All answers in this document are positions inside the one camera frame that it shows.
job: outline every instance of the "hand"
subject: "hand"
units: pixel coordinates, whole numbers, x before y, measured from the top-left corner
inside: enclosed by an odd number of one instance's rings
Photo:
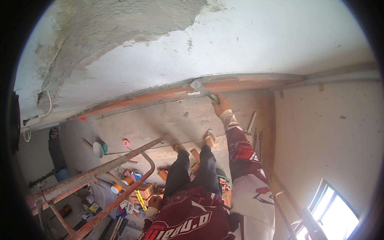
[[[153,196],[148,201],[148,207],[154,207],[156,209],[161,209],[163,207],[163,202],[160,196]]]
[[[218,117],[220,117],[220,114],[224,112],[227,109],[231,109],[231,105],[228,102],[228,99],[224,97],[221,93],[214,93],[216,96],[220,99],[220,104],[218,104],[216,101],[212,100],[212,105],[215,108],[215,113]]]

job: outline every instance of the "green bucket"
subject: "green bucket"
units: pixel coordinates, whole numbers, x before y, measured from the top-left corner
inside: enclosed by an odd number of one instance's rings
[[[105,142],[94,142],[93,152],[98,158],[102,158],[108,152],[108,146]]]

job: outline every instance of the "sandal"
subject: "sandal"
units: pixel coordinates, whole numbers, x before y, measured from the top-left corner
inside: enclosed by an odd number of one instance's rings
[[[174,140],[173,143],[172,143],[172,148],[175,152],[179,152],[179,150],[184,150],[184,151],[187,151],[183,145],[181,145],[181,142],[179,142],[178,140]]]
[[[213,130],[209,129],[206,133],[206,137],[204,138],[204,142],[206,142],[207,139],[212,142],[212,146],[215,145],[216,133]]]

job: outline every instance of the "putty knife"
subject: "putty knife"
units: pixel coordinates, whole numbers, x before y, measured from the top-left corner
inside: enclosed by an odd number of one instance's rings
[[[212,94],[210,91],[208,91],[199,81],[193,81],[190,86],[191,88],[200,91],[201,94],[208,96],[210,99],[220,104],[220,99],[215,94]]]

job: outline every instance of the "red metal scaffolding frame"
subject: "red metal scaffolding frame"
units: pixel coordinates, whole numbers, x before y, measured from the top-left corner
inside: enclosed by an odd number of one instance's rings
[[[46,209],[47,207],[51,207],[63,227],[68,231],[70,235],[69,239],[82,239],[95,226],[97,226],[103,218],[105,218],[113,209],[115,209],[123,200],[125,200],[141,183],[143,183],[155,171],[154,162],[146,153],[144,153],[144,151],[162,142],[164,140],[164,137],[165,136],[159,137],[158,139],[153,140],[152,142],[147,143],[146,145],[143,145],[138,149],[135,149],[125,154],[124,156],[116,158],[110,162],[104,163],[88,171],[82,172],[51,187],[47,187],[46,189],[40,192],[28,195],[26,197],[26,201],[31,209],[32,214],[36,215],[38,212],[42,213],[44,209]],[[74,193],[75,191],[79,190],[80,188],[84,187],[85,185],[89,184],[90,182],[98,180],[98,178],[101,177],[103,174],[126,163],[128,160],[134,158],[139,154],[142,154],[144,158],[149,162],[149,164],[151,165],[151,169],[146,172],[134,184],[126,187],[127,189],[120,196],[118,196],[111,204],[106,206],[101,212],[99,212],[94,218],[92,218],[89,222],[82,226],[78,231],[75,232],[71,227],[69,227],[69,225],[65,222],[64,218],[60,215],[54,204],[60,201],[61,199],[69,196],[70,194]]]

